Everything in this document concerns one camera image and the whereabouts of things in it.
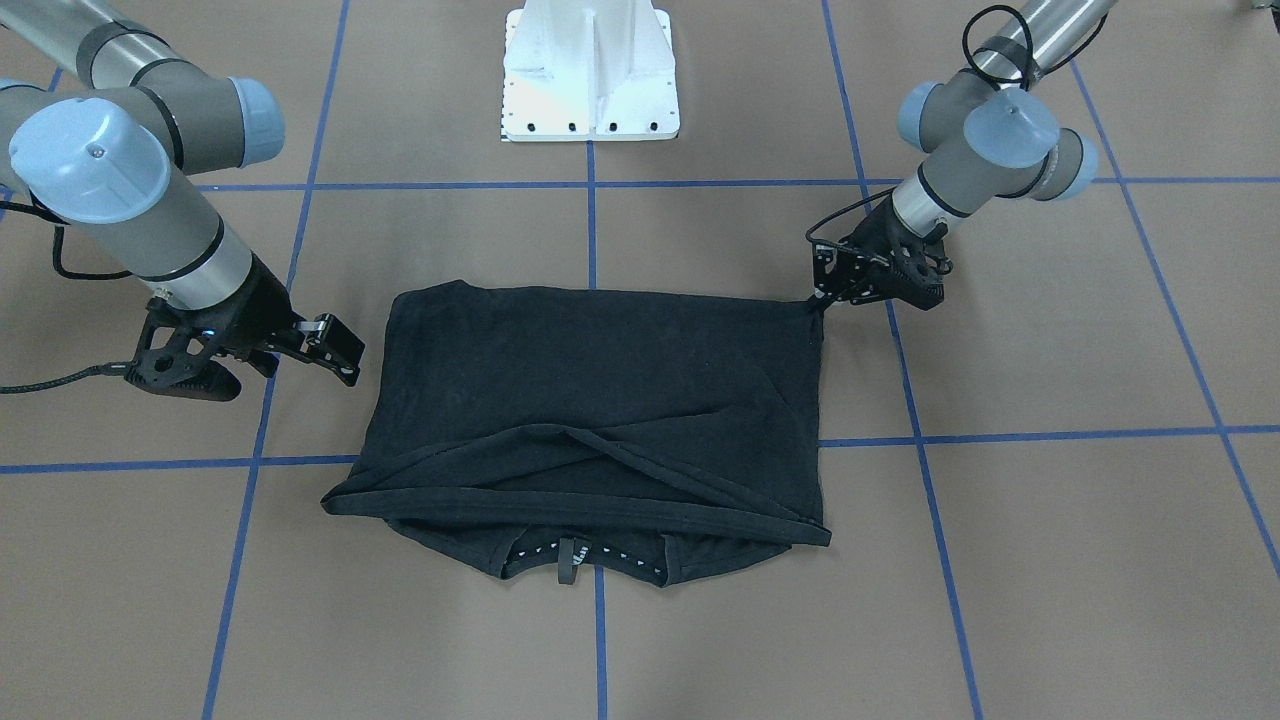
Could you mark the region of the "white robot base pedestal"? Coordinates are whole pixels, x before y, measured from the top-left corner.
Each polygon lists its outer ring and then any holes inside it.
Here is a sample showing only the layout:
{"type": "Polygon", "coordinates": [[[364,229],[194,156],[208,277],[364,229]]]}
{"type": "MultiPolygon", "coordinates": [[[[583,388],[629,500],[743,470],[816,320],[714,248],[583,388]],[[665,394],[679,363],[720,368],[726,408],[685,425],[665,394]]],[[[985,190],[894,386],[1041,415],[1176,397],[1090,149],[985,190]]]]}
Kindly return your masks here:
{"type": "Polygon", "coordinates": [[[672,22],[653,3],[526,1],[504,32],[503,141],[678,137],[672,22]]]}

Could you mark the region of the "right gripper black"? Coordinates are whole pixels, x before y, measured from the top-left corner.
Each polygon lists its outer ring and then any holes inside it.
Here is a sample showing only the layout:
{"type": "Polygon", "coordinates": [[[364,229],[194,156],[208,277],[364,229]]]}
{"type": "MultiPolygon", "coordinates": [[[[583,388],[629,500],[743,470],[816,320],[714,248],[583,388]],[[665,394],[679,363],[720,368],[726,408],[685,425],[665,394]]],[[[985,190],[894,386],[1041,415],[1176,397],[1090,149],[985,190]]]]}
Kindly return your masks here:
{"type": "Polygon", "coordinates": [[[284,284],[260,260],[252,260],[244,283],[211,307],[180,310],[154,297],[125,382],[151,395],[225,402],[241,392],[238,378],[219,357],[247,363],[265,378],[279,360],[279,345],[294,357],[330,372],[346,387],[358,382],[365,342],[337,315],[307,322],[293,311],[284,284]]]}

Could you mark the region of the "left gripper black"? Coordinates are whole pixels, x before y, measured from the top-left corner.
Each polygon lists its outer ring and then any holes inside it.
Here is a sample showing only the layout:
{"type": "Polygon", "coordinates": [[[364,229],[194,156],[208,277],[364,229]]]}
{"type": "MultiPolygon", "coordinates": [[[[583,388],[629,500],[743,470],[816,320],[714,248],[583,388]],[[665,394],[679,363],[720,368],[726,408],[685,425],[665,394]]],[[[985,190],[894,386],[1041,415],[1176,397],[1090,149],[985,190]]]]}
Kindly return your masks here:
{"type": "Polygon", "coordinates": [[[916,309],[932,309],[945,300],[943,277],[948,258],[938,223],[916,236],[893,210],[876,210],[840,241],[844,279],[838,300],[854,305],[892,299],[916,309]]]}

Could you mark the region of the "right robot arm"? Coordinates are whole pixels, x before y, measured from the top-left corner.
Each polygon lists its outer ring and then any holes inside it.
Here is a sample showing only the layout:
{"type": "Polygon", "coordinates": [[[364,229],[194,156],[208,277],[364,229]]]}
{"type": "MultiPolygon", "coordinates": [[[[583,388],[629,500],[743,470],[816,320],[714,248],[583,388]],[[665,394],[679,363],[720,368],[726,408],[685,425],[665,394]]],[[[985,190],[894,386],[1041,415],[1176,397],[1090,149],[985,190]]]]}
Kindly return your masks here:
{"type": "Polygon", "coordinates": [[[95,240],[151,291],[134,356],[91,366],[152,395],[225,402],[224,359],[273,377],[280,357],[360,375],[364,342],[338,318],[308,322],[284,284],[192,177],[274,159],[285,122],[251,78],[210,76],[106,1],[5,1],[3,27],[82,85],[55,94],[3,81],[3,186],[10,211],[95,240]]]}

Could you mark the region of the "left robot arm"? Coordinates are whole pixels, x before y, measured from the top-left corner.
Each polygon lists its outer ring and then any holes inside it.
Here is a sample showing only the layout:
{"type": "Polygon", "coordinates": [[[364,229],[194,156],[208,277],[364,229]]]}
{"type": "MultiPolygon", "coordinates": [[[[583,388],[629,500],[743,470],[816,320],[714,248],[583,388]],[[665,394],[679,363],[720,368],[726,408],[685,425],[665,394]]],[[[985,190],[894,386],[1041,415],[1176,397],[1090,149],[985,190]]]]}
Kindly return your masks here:
{"type": "Polygon", "coordinates": [[[899,133],[924,152],[897,186],[841,240],[812,246],[820,307],[901,300],[920,310],[943,301],[954,265],[945,237],[992,199],[1070,199],[1094,178],[1100,155],[1060,124],[1034,87],[1073,60],[1105,27],[1110,1],[997,4],[1007,23],[984,42],[963,42],[964,67],[916,86],[899,109],[899,133]]]}

